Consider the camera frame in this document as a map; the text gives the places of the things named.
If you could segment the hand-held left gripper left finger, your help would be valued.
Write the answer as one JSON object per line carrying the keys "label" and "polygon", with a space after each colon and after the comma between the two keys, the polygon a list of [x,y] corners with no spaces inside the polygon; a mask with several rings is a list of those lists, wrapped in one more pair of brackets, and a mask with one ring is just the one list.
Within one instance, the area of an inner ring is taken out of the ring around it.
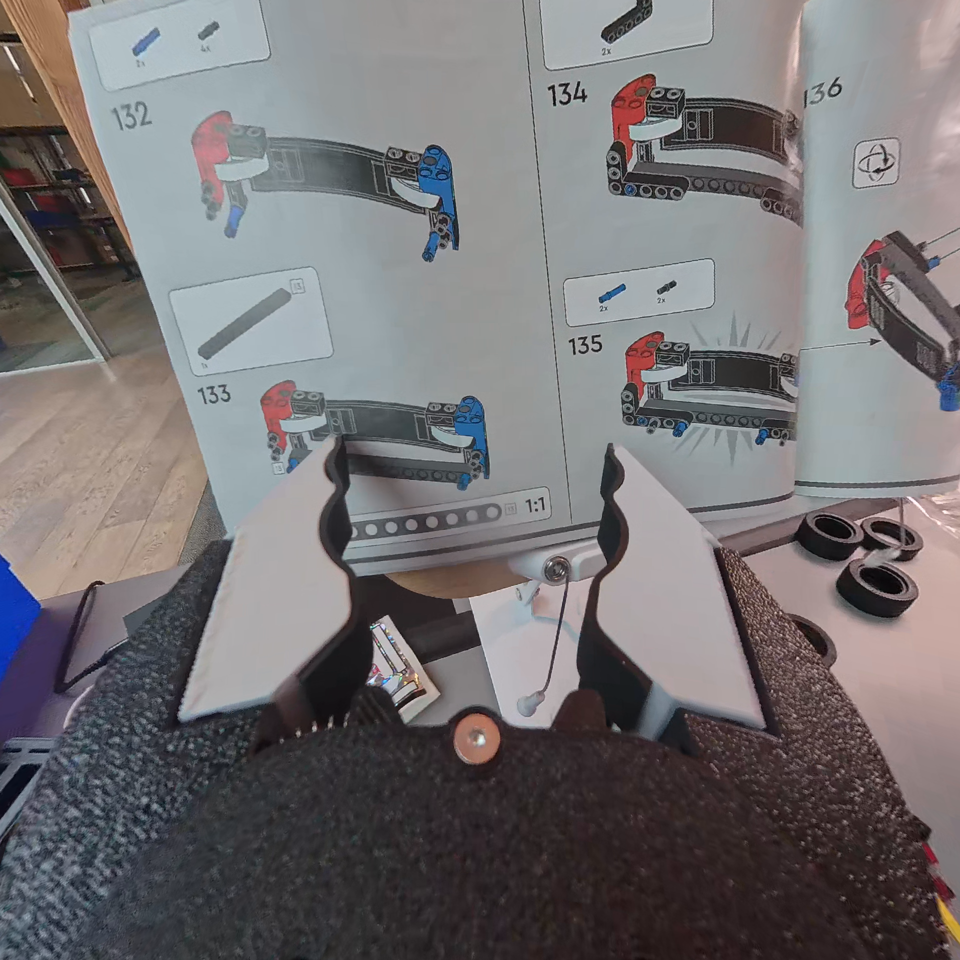
{"label": "hand-held left gripper left finger", "polygon": [[180,722],[269,703],[289,732],[343,718],[373,662],[343,559],[349,486],[345,444],[328,438],[237,526]]}

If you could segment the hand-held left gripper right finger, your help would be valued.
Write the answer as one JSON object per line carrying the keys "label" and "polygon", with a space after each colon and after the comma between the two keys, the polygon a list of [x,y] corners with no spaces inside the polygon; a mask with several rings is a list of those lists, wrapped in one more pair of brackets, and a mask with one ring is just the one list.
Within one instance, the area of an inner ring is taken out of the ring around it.
{"label": "hand-held left gripper right finger", "polygon": [[577,669],[607,725],[659,740],[680,712],[769,729],[769,699],[743,620],[701,523],[622,445],[606,448]]}

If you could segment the building instruction booklet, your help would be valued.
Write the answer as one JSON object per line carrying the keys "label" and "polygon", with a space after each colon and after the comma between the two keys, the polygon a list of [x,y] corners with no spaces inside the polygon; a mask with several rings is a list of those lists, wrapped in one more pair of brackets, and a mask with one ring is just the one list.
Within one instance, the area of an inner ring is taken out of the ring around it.
{"label": "building instruction booklet", "polygon": [[88,112],[231,530],[372,570],[958,483],[958,2],[111,2]]}

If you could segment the shiny sticker sheet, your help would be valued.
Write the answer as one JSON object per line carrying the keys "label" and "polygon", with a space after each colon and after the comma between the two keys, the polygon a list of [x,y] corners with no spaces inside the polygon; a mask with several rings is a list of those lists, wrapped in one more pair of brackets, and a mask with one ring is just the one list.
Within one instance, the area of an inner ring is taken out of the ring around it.
{"label": "shiny sticker sheet", "polygon": [[441,696],[417,655],[388,615],[370,624],[373,659],[366,684],[384,690],[401,719],[411,723]]}

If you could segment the black rubber toy tyre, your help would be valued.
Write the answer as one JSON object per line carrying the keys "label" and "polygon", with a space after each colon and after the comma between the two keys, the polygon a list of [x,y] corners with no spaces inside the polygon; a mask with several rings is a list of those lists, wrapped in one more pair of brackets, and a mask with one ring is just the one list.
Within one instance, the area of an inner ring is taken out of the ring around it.
{"label": "black rubber toy tyre", "polygon": [[919,597],[917,583],[905,572],[886,562],[870,566],[864,558],[846,565],[835,588],[846,603],[875,618],[899,618]]}
{"label": "black rubber toy tyre", "polygon": [[798,614],[790,613],[788,618],[816,652],[823,666],[827,669],[832,668],[837,660],[837,650],[827,632],[810,619]]}
{"label": "black rubber toy tyre", "polygon": [[864,549],[878,551],[882,555],[882,563],[912,561],[925,545],[916,530],[890,518],[870,516],[861,520],[860,526]]}
{"label": "black rubber toy tyre", "polygon": [[799,522],[795,542],[806,552],[829,561],[844,562],[863,546],[860,524],[827,510],[813,510]]}

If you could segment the white book stand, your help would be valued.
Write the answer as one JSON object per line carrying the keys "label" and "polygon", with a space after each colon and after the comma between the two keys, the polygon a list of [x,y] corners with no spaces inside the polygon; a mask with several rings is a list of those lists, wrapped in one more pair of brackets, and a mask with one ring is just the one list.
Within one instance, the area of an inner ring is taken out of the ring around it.
{"label": "white book stand", "polygon": [[[868,641],[895,622],[863,615],[842,601],[830,586],[839,564],[805,552],[793,535],[804,512],[828,511],[860,522],[894,507],[892,498],[833,502],[799,497],[784,516],[763,516],[763,524],[755,517],[704,525],[711,534],[724,533],[721,545],[744,557],[772,553],[765,560],[752,560],[752,569],[789,615],[809,619],[832,638],[838,650],[832,671],[880,738],[887,721],[896,716],[893,693],[882,686],[889,673],[890,644],[880,644],[883,656],[873,670]],[[590,584],[584,580],[570,585],[553,678],[544,703],[527,719],[517,712],[516,702],[546,678],[561,586],[541,584],[528,605],[517,596],[523,584],[442,599],[416,593],[385,575],[371,575],[359,579],[357,593],[363,616],[369,622],[390,617],[439,690],[438,700],[416,716],[414,724],[436,726],[463,707],[481,704],[496,707],[512,724],[544,727],[576,687],[576,647]]]}

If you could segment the blue plastic case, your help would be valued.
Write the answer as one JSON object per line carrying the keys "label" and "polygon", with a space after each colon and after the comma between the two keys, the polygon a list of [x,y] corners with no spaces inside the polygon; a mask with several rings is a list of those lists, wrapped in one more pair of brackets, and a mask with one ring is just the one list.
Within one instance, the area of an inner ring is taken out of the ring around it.
{"label": "blue plastic case", "polygon": [[1,679],[41,611],[40,601],[20,582],[6,558],[1,557]]}

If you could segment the pile of small brick pieces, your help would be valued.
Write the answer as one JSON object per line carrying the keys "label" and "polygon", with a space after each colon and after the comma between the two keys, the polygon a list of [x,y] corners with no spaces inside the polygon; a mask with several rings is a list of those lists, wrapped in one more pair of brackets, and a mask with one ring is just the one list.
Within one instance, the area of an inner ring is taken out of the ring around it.
{"label": "pile of small brick pieces", "polygon": [[930,846],[930,840],[928,838],[922,841],[921,848],[926,858],[927,867],[935,889],[940,922],[946,935],[946,940],[951,949],[958,950],[959,922],[954,916],[953,912],[956,895],[943,875],[940,861],[933,848]]}

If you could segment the storage shelf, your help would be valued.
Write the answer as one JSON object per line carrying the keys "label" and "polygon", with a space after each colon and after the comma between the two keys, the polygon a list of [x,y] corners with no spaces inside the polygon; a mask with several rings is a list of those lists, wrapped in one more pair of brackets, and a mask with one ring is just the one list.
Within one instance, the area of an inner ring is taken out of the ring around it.
{"label": "storage shelf", "polygon": [[67,272],[138,264],[65,126],[2,126],[2,178],[54,265]]}

